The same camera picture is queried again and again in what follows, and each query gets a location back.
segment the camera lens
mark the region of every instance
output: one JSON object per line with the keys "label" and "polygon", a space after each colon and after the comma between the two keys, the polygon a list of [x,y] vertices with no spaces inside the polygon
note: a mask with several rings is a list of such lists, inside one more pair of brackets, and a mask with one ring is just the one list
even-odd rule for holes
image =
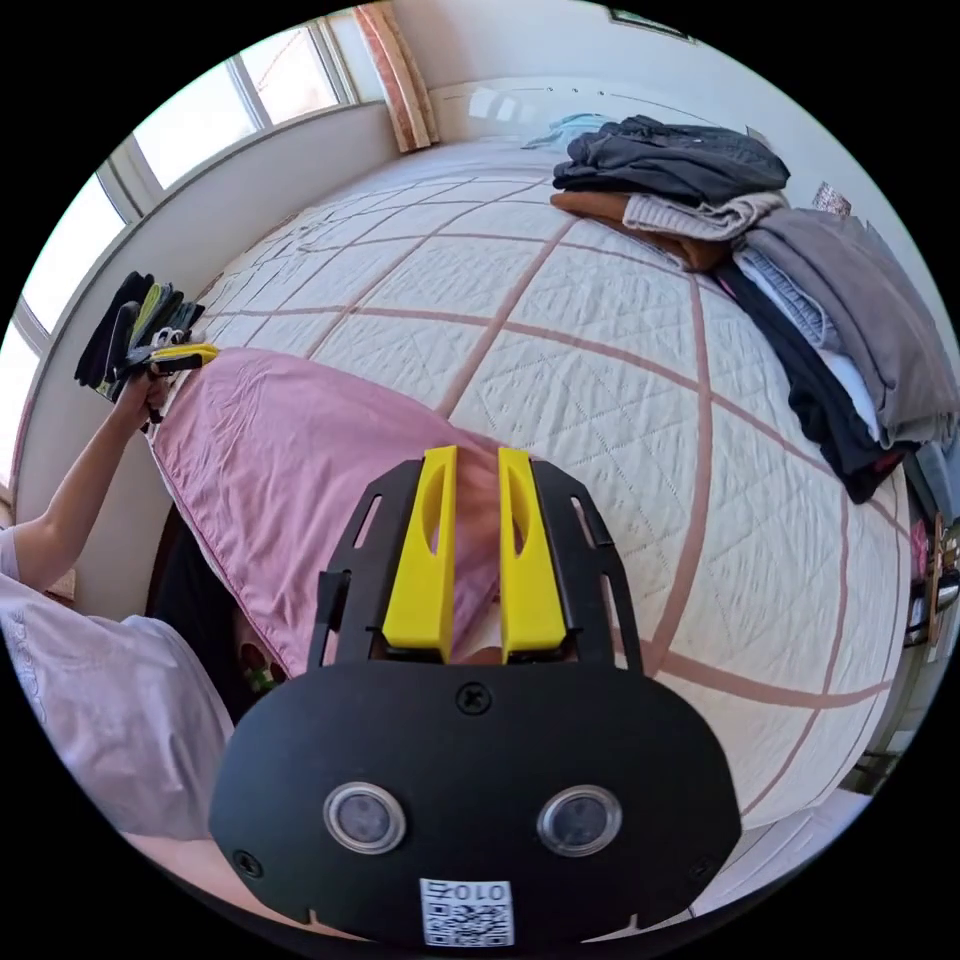
{"label": "camera lens", "polygon": [[547,849],[562,857],[587,857],[616,837],[621,821],[612,793],[584,785],[561,791],[544,806],[537,833]]}
{"label": "camera lens", "polygon": [[323,805],[323,820],[331,836],[356,853],[387,853],[406,832],[400,804],[372,783],[337,787]]}

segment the quilted bedspread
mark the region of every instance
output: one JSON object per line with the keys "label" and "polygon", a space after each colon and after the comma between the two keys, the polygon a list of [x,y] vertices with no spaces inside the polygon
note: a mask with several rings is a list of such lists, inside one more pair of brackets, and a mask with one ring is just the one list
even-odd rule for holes
{"label": "quilted bedspread", "polygon": [[551,207],[554,160],[477,142],[391,165],[232,263],[207,337],[357,374],[582,480],[647,672],[720,738],[744,826],[770,823],[825,798],[880,719],[906,620],[903,473],[851,504],[746,314]]}

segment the pink stripe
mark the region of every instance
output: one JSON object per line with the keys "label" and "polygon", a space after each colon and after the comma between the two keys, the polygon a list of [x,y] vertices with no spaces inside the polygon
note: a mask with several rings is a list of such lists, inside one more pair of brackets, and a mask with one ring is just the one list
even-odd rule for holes
{"label": "pink stripe", "polygon": [[797,754],[800,752],[800,748],[804,745],[807,740],[807,737],[810,736],[810,731],[813,729],[813,725],[816,722],[817,717],[820,716],[819,710],[814,710],[813,713],[807,717],[807,722],[803,725],[803,730],[800,732],[800,736],[797,738],[797,742],[790,748],[790,752],[787,754],[787,759],[783,761],[783,766],[777,771],[777,775],[760,791],[757,797],[747,804],[744,807],[742,816],[746,816],[750,813],[761,800],[763,800],[767,794],[780,782],[783,778],[783,775],[790,769],[790,764],[793,763]]}
{"label": "pink stripe", "polygon": [[[467,182],[467,183],[472,183],[473,181],[472,181],[472,180],[467,180],[466,182]],[[459,187],[459,186],[462,186],[462,184],[456,183],[456,184],[453,184],[453,185],[451,185],[450,187],[447,187],[446,189],[441,190],[441,191],[439,191],[439,192],[440,192],[440,193],[446,193],[447,190],[452,190],[452,189],[454,189],[454,187]],[[375,223],[373,226],[368,227],[366,230],[363,231],[363,233],[359,234],[359,236],[355,237],[355,238],[354,238],[353,240],[351,240],[349,243],[346,243],[346,244],[344,244],[342,247],[340,247],[340,248],[337,250],[337,252],[336,252],[329,260],[327,260],[325,263],[320,264],[320,266],[317,267],[317,269],[314,270],[314,271],[303,281],[303,283],[301,283],[300,286],[298,286],[298,287],[296,288],[296,290],[294,290],[294,291],[293,291],[292,293],[290,293],[288,296],[284,297],[284,299],[283,299],[283,300],[281,301],[281,303],[278,305],[277,309],[280,309],[281,307],[283,307],[283,305],[284,305],[285,303],[289,303],[290,300],[293,299],[293,297],[295,297],[324,267],[326,267],[326,266],[328,266],[329,264],[333,263],[333,261],[334,261],[341,253],[343,253],[344,250],[349,250],[351,247],[356,246],[356,245],[357,245],[357,242],[358,242],[359,240],[362,240],[368,233],[370,233],[370,232],[373,231],[373,230],[376,230],[377,227],[382,226],[382,225],[383,225],[384,223],[386,223],[389,219],[391,219],[391,217],[395,217],[401,210],[405,210],[405,209],[406,209],[405,207],[399,207],[397,210],[394,210],[393,213],[390,213],[390,214],[388,214],[386,217],[384,217],[381,221],[379,221],[379,223]],[[421,240],[426,240],[426,239],[427,239],[428,237],[430,237],[430,236],[432,236],[432,233],[425,234],[425,235],[424,235],[422,238],[420,238],[420,239],[421,239]]]}
{"label": "pink stripe", "polygon": [[[349,202],[349,204],[347,204],[347,203],[345,203],[345,202],[341,202],[341,203],[340,203],[340,206],[336,207],[336,209],[333,210],[333,211],[331,211],[331,212],[333,212],[333,213],[338,213],[340,210],[344,209],[344,208],[347,207],[347,206],[353,206],[355,203],[360,203],[362,200],[369,200],[371,197],[385,197],[386,199],[390,200],[390,199],[392,199],[393,197],[398,196],[399,194],[404,193],[404,192],[407,191],[407,190],[412,190],[412,189],[414,189],[414,187],[424,187],[424,188],[425,188],[425,187],[434,187],[434,186],[435,186],[435,187],[437,187],[438,191],[440,191],[440,189],[442,188],[442,192],[445,193],[446,190],[447,190],[447,188],[462,187],[462,186],[464,186],[464,185],[467,184],[467,183],[484,183],[484,184],[486,184],[486,183],[511,183],[511,184],[517,184],[517,185],[520,185],[520,186],[521,186],[521,189],[520,189],[520,190],[517,190],[517,191],[511,190],[510,193],[507,195],[507,196],[510,197],[510,202],[511,202],[511,203],[529,203],[531,206],[542,207],[542,206],[543,206],[543,201],[542,201],[542,200],[523,200],[523,199],[515,199],[515,194],[516,194],[516,193],[524,193],[524,192],[526,192],[527,190],[529,190],[529,189],[531,189],[531,188],[533,188],[533,187],[538,187],[538,186],[540,186],[540,185],[543,184],[544,182],[545,182],[545,181],[544,181],[543,178],[541,178],[541,179],[539,179],[539,180],[480,180],[479,175],[474,176],[474,177],[470,177],[470,178],[468,178],[467,180],[461,180],[461,181],[459,181],[458,183],[454,183],[454,184],[446,184],[446,183],[438,183],[438,184],[435,184],[435,183],[431,182],[430,180],[417,180],[417,181],[414,182],[414,183],[407,183],[407,184],[404,184],[402,187],[396,187],[396,188],[392,188],[392,189],[390,189],[390,190],[380,190],[380,191],[377,191],[377,192],[375,192],[375,193],[362,193],[362,194],[360,194],[358,197],[356,197],[356,198],[354,198],[354,199],[351,199],[350,202]],[[423,199],[423,200],[418,200],[415,204],[407,204],[407,206],[418,206],[418,207],[419,207],[419,206],[422,206],[422,205],[424,205],[424,204],[450,203],[450,202],[451,202],[450,200],[435,200],[434,197],[436,197],[436,196],[439,196],[439,192],[433,194],[433,196],[426,197],[426,198]],[[499,200],[502,200],[502,199],[504,199],[504,197],[491,198],[490,200],[476,200],[476,201],[467,200],[467,201],[454,201],[454,202],[464,202],[464,203],[496,203],[498,199],[499,199]],[[316,207],[316,208],[314,208],[314,209],[316,209],[317,211],[321,211],[321,210],[324,210],[324,209],[325,209],[325,206]],[[363,214],[363,213],[370,213],[370,212],[371,212],[370,208],[369,208],[369,207],[365,207],[363,210],[357,210],[355,213],[348,213],[345,217],[338,217],[338,218],[336,218],[336,219],[334,219],[334,220],[325,219],[323,222],[324,222],[324,223],[345,223],[347,220],[351,220],[351,219],[353,219],[354,217],[359,217],[359,216],[360,216],[361,214]]]}
{"label": "pink stripe", "polygon": [[837,658],[840,656],[840,646],[843,643],[844,621],[847,616],[847,594],[849,585],[850,563],[850,501],[846,492],[840,496],[840,602],[837,607],[837,629],[833,636],[833,646],[830,648],[830,659],[827,661],[827,674],[823,679],[823,693],[828,693],[833,683],[833,672],[837,667]]}
{"label": "pink stripe", "polygon": [[436,410],[437,413],[441,414],[441,416],[449,417],[453,413],[454,408],[460,402],[460,398],[463,396],[464,390],[467,388],[467,384],[473,379],[473,375],[477,372],[477,369],[483,362],[483,358],[487,355],[487,351],[489,351],[490,347],[493,346],[493,341],[496,340],[500,331],[503,330],[504,326],[506,325],[507,317],[513,313],[514,308],[520,302],[520,298],[523,296],[527,287],[529,287],[533,282],[533,278],[537,275],[539,269],[546,262],[547,257],[553,253],[561,239],[563,239],[567,231],[572,227],[572,220],[569,223],[565,223],[556,232],[556,234],[553,236],[553,239],[549,240],[541,247],[540,252],[536,257],[533,258],[533,260],[530,261],[520,279],[514,284],[513,288],[504,298],[493,319],[480,335],[480,338],[477,340],[477,342],[473,345],[473,349],[468,354],[463,366],[453,378],[450,386],[447,387],[443,398],[437,404]]}
{"label": "pink stripe", "polygon": [[762,420],[759,420],[752,413],[747,413],[742,407],[738,407],[732,400],[728,400],[726,397],[721,397],[718,393],[714,393],[712,397],[713,402],[718,406],[722,407],[728,413],[732,413],[735,417],[739,417],[741,420],[749,423],[754,430],[758,433],[762,433],[765,437],[769,437],[774,443],[780,444],[787,453],[792,454],[797,457],[799,460],[803,460],[804,463],[809,463],[811,467],[819,470],[821,473],[826,474],[828,477],[837,479],[836,474],[827,466],[822,460],[818,460],[816,457],[810,456],[810,454],[804,453],[799,447],[795,447],[789,440],[787,440],[781,433],[778,433],[773,427],[768,423],[764,423]]}
{"label": "pink stripe", "polygon": [[[494,203],[494,202],[496,202],[496,201],[488,200],[488,201],[485,201],[484,203],[480,204],[480,206],[486,206],[487,203]],[[365,297],[368,297],[368,296],[370,295],[370,293],[371,293],[379,284],[381,284],[388,276],[390,276],[391,273],[393,273],[394,270],[397,269],[398,266],[400,266],[401,263],[403,263],[403,262],[404,262],[405,260],[407,260],[410,256],[412,256],[412,255],[413,255],[417,250],[419,250],[428,240],[432,240],[434,237],[436,237],[436,236],[440,233],[441,230],[443,230],[445,227],[449,227],[451,223],[456,223],[456,221],[459,220],[460,217],[464,216],[465,214],[467,214],[467,213],[469,213],[469,212],[471,212],[471,211],[461,210],[461,211],[459,211],[458,213],[455,213],[452,217],[448,218],[446,221],[444,221],[443,223],[441,223],[439,226],[435,227],[435,228],[434,228],[433,230],[431,230],[429,233],[424,234],[424,235],[417,241],[417,243],[415,243],[412,247],[410,247],[409,250],[407,250],[405,253],[401,254],[401,255],[400,255],[399,257],[397,257],[385,270],[381,271],[380,275],[379,275],[378,277],[376,277],[376,279],[374,279],[374,280],[372,280],[370,283],[368,283],[367,286],[364,287],[363,290],[357,295],[357,297],[354,298],[353,303],[351,303],[349,306],[345,307],[344,310],[341,311],[339,314],[337,314],[337,316],[335,316],[334,319],[327,325],[326,329],[325,329],[325,330],[323,331],[323,333],[320,335],[319,339],[317,339],[317,340],[313,343],[313,345],[310,347],[310,349],[308,350],[309,356],[312,357],[312,356],[314,356],[314,355],[316,354],[316,352],[320,349],[321,346],[323,346],[324,342],[331,336],[331,334],[333,334],[333,332],[337,329],[337,327],[339,327],[339,326],[357,309],[357,307],[358,307],[359,304],[360,304],[360,301],[363,300]],[[541,250],[541,255],[543,255],[544,257],[546,256],[546,254],[544,253],[543,250]]]}
{"label": "pink stripe", "polygon": [[873,507],[874,510],[877,511],[877,513],[880,514],[880,516],[883,517],[884,520],[887,521],[887,523],[890,524],[891,527],[893,527],[894,530],[897,531],[897,533],[900,534],[900,536],[902,536],[907,541],[910,540],[910,531],[907,530],[907,528],[904,527],[895,517],[892,517],[890,515],[890,511],[882,503],[874,499],[870,501],[870,505]]}
{"label": "pink stripe", "polygon": [[[849,536],[849,521],[850,521],[850,511],[847,506],[847,495],[846,491],[841,493],[840,498],[840,602],[837,604],[837,628],[833,636],[833,646],[830,648],[830,659],[827,662],[826,675],[823,678],[823,688],[821,689],[821,694],[826,694],[830,690],[830,683],[833,680],[833,671],[837,664],[837,657],[840,655],[840,645],[843,642],[843,622],[847,615],[847,563],[850,556],[850,536]],[[749,803],[743,810],[743,815],[746,816],[752,810],[754,810],[765,797],[770,794],[770,791],[783,779],[786,772],[790,769],[790,765],[793,763],[794,758],[800,752],[800,748],[806,743],[807,737],[810,736],[810,731],[813,729],[814,723],[816,723],[817,718],[820,716],[821,709],[814,710],[813,713],[807,718],[807,722],[804,724],[803,731],[800,734],[800,737],[797,739],[797,742],[793,745],[793,748],[787,754],[787,759],[784,760],[783,766],[777,771],[773,779],[760,791],[760,793]]]}
{"label": "pink stripe", "polygon": [[[442,234],[442,236],[451,236],[451,234]],[[408,237],[402,239],[424,239],[423,237]],[[509,240],[519,240],[517,237],[505,238]],[[382,243],[381,240],[376,241],[365,241],[370,243]],[[537,240],[530,240],[530,242],[542,242]],[[301,307],[301,308],[279,308],[277,310],[234,310],[234,311],[224,311],[215,315],[216,319],[224,319],[229,317],[237,316],[251,316],[251,317],[275,317],[275,316],[297,316],[300,314],[305,315],[316,315],[324,313],[340,313],[341,311],[349,310],[351,315],[356,316],[378,316],[378,317],[398,317],[398,318],[411,318],[411,319],[424,319],[424,320],[436,320],[440,322],[447,323],[461,323],[467,324],[469,326],[486,326],[489,322],[487,317],[479,317],[471,314],[460,314],[460,313],[449,313],[446,311],[439,310],[406,310],[393,307],[364,307],[364,306],[355,306],[353,309],[350,309],[349,305],[330,305],[323,307]],[[263,329],[265,324],[261,324],[258,328],[257,333]],[[510,333],[519,333],[528,337],[537,337],[542,340],[549,340],[554,343],[562,343],[565,346],[576,347],[580,350],[586,350],[590,353],[596,353],[601,356],[610,357],[614,360],[620,360],[623,363],[629,363],[632,366],[639,367],[642,370],[647,370],[650,373],[654,373],[659,377],[663,377],[666,380],[671,381],[672,383],[677,384],[680,387],[683,387],[687,390],[693,390],[699,392],[696,380],[691,380],[689,377],[684,376],[681,373],[677,373],[675,370],[671,370],[669,367],[664,367],[661,364],[657,363],[654,360],[649,360],[646,357],[641,357],[639,354],[630,353],[627,350],[622,350],[619,347],[612,347],[605,343],[600,343],[596,340],[586,340],[582,337],[577,337],[573,334],[564,333],[559,330],[552,330],[547,327],[535,327],[529,324],[524,323],[515,323],[508,321],[503,325],[503,329]],[[748,413],[742,407],[737,406],[732,400],[727,397],[723,397],[718,393],[711,393],[710,396],[711,402],[715,403],[717,406],[722,407],[732,416],[737,417],[740,420],[743,420],[745,423],[748,423],[759,433],[762,433],[764,436],[769,437],[774,443],[777,443],[781,446],[787,453],[791,456],[796,457],[799,460],[802,460],[804,463],[809,464],[815,470],[818,470],[824,476],[829,477],[830,479],[839,483],[836,474],[824,463],[823,460],[818,459],[817,457],[811,456],[810,454],[805,453],[803,450],[800,450],[799,447],[792,444],[787,440],[781,433],[771,427],[768,423],[755,417],[752,413]],[[891,526],[894,527],[903,537],[909,540],[910,534],[907,530],[904,529],[902,525],[897,523],[893,517],[891,517],[889,511],[876,499],[869,501],[865,504],[877,511]]]}
{"label": "pink stripe", "polygon": [[[890,517],[891,525],[894,527],[894,530],[899,529],[898,520],[900,517],[900,493],[897,491],[897,496],[894,501],[894,516]],[[896,602],[893,608],[893,623],[890,625],[890,642],[887,644],[887,658],[883,664],[883,673],[881,673],[881,678],[886,677],[887,671],[890,669],[890,661],[893,658],[893,651],[896,650],[898,643],[901,643],[900,634],[898,628],[900,626],[900,594],[903,583],[903,574],[900,569],[901,553],[900,553],[900,537],[895,533],[894,543],[896,545],[897,553],[897,589],[896,589]],[[880,694],[884,690],[889,690],[893,686],[892,678],[886,680],[884,683],[878,684],[877,693]],[[856,738],[853,741],[850,749],[847,751],[847,755],[843,759],[843,763],[840,764],[840,768],[837,772],[830,778],[826,789],[816,798],[814,803],[820,803],[830,793],[836,786],[839,781],[846,776],[850,767],[853,765],[853,762],[856,758],[858,750],[862,751],[861,742],[863,739],[864,733],[866,733],[867,728],[870,727],[870,724],[873,720],[873,714],[877,709],[877,704],[880,702],[880,697],[877,696],[873,702],[871,708],[867,711],[867,715],[863,719],[863,725],[860,728],[860,732],[857,734]]]}
{"label": "pink stripe", "polygon": [[514,323],[510,321],[504,324],[504,329],[510,333],[521,333],[527,337],[536,337],[540,340],[550,340],[553,343],[562,343],[568,347],[576,347],[579,350],[587,350],[590,353],[598,353],[603,357],[610,357],[613,360],[621,360],[629,363],[631,366],[639,367],[641,370],[647,370],[655,373],[658,377],[670,380],[687,390],[696,390],[696,380],[685,377],[682,373],[677,373],[669,367],[661,366],[654,360],[648,360],[646,357],[638,356],[627,350],[621,350],[619,347],[611,347],[605,343],[598,343],[596,340],[584,340],[582,337],[574,336],[572,333],[564,333],[561,330],[551,330],[547,327],[534,327],[526,323]]}
{"label": "pink stripe", "polygon": [[660,672],[666,673],[679,680],[695,683],[698,687],[706,687],[720,693],[729,693],[744,700],[753,700],[756,703],[766,703],[776,707],[802,707],[809,710],[829,710],[836,707],[850,707],[862,703],[870,697],[890,688],[890,681],[875,683],[872,687],[863,690],[852,690],[847,693],[810,693],[808,690],[796,690],[791,687],[780,687],[772,683],[763,683],[742,677],[738,673],[731,673],[720,667],[713,667],[693,660],[673,650],[668,650],[660,664]]}
{"label": "pink stripe", "polygon": [[[620,260],[629,260],[631,263],[639,263],[644,267],[650,267],[653,270],[659,270],[661,273],[666,273],[671,277],[677,277],[679,280],[690,279],[690,274],[683,270],[678,270],[675,267],[667,267],[667,266],[664,266],[662,263],[653,263],[650,260],[645,260],[643,257],[635,257],[629,253],[621,253],[619,250],[600,250],[597,247],[591,247],[589,244],[573,243],[570,240],[565,240],[563,242],[563,246],[568,247],[571,250],[586,250],[590,253],[599,253],[605,257],[617,257]],[[711,290],[710,287],[701,287],[700,284],[697,284],[697,287],[698,289],[703,290],[707,293],[712,293],[715,296],[723,297],[725,300],[730,299],[720,290]]]}
{"label": "pink stripe", "polygon": [[699,406],[697,431],[697,473],[690,506],[690,524],[680,551],[673,585],[667,596],[660,622],[653,631],[648,654],[643,658],[647,676],[655,677],[663,658],[673,643],[677,627],[687,608],[693,581],[700,566],[703,543],[707,533],[707,514],[710,509],[710,481],[713,471],[713,405],[710,401],[710,366],[707,356],[707,333],[703,322],[703,304],[700,288],[690,280],[693,330],[697,350],[697,399]]}

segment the black pants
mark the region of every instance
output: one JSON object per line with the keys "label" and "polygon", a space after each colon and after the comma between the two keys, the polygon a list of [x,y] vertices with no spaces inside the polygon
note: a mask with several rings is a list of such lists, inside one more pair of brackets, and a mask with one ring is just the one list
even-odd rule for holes
{"label": "black pants", "polygon": [[169,624],[187,641],[234,723],[257,699],[234,649],[236,606],[184,524],[170,552],[150,616]]}

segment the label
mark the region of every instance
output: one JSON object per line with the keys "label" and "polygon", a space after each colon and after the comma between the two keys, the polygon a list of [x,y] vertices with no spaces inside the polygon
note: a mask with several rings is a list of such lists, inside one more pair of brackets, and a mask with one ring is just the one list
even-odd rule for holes
{"label": "label", "polygon": [[512,947],[513,898],[506,880],[421,880],[428,947]]}

